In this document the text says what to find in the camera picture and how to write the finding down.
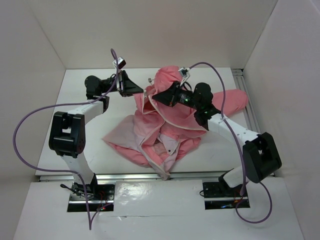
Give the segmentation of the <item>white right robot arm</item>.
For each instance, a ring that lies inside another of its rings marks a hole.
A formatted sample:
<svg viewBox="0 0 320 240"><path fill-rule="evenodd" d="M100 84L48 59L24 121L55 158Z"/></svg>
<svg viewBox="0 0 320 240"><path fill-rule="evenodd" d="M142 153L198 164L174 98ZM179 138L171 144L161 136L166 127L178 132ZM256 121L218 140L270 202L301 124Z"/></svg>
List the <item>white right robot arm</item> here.
<svg viewBox="0 0 320 240"><path fill-rule="evenodd" d="M194 118L201 127L236 143L241 165L219 177L218 190L223 196L230 196L238 186L241 186L240 192L243 194L247 182L258 184L282 167L272 135L248 130L227 118L214 106L214 95L208 84L200 82L194 91L190 91L182 89L175 81L167 90L152 98L168 107L182 104L195 109Z"/></svg>

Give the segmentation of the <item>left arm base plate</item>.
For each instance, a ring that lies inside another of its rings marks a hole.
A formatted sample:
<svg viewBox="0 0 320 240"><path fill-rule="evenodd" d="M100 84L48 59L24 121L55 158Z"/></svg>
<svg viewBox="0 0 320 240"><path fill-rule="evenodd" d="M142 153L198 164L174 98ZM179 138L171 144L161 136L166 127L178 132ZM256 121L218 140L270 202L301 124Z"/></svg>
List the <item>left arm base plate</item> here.
<svg viewBox="0 0 320 240"><path fill-rule="evenodd" d="M89 211L96 212L100 208L100 212L113 212L115 186L115 182L99 184L96 194L88 193ZM68 187L65 184L60 184L60 187L69 190L70 193L67 206L68 213L87 211L84 192L76 190L74 185L72 185L72 187Z"/></svg>

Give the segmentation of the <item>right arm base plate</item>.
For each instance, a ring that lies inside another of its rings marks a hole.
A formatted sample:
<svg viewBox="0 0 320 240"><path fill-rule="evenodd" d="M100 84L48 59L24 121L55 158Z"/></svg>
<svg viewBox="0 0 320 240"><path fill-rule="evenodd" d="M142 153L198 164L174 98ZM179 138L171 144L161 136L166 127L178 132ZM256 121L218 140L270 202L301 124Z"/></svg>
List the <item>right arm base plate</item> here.
<svg viewBox="0 0 320 240"><path fill-rule="evenodd" d="M248 193L240 195L242 185L222 190L218 182L203 182L203 189L199 195L204 198L206 210L226 210L238 208L250 208Z"/></svg>

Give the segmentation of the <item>pink zip-up jacket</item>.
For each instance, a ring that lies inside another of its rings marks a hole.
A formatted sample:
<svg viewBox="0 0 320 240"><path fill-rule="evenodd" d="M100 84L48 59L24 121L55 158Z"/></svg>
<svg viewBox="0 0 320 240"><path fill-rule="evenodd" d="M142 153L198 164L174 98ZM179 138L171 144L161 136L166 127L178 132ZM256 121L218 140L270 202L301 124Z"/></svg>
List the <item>pink zip-up jacket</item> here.
<svg viewBox="0 0 320 240"><path fill-rule="evenodd" d="M155 101L155 94L181 82L178 66L165 66L155 74L152 85L134 94L136 110L125 117L103 141L132 163L153 168L163 180L170 177L173 165L196 149L207 131L194 118L195 110Z"/></svg>

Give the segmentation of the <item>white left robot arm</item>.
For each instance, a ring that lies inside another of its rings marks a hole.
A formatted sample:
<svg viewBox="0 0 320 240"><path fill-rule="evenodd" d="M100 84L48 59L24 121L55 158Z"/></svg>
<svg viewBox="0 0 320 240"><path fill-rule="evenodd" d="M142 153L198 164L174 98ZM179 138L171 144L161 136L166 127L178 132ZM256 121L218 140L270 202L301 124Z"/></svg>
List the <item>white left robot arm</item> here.
<svg viewBox="0 0 320 240"><path fill-rule="evenodd" d="M54 113L48 145L67 164L73 175L74 190L92 200L97 197L99 187L96 174L90 169L84 155L86 124L108 109L110 97L106 93L118 92L122 97L131 97L144 90L130 80L125 70L107 79L90 75L84 85L87 104L68 112Z"/></svg>

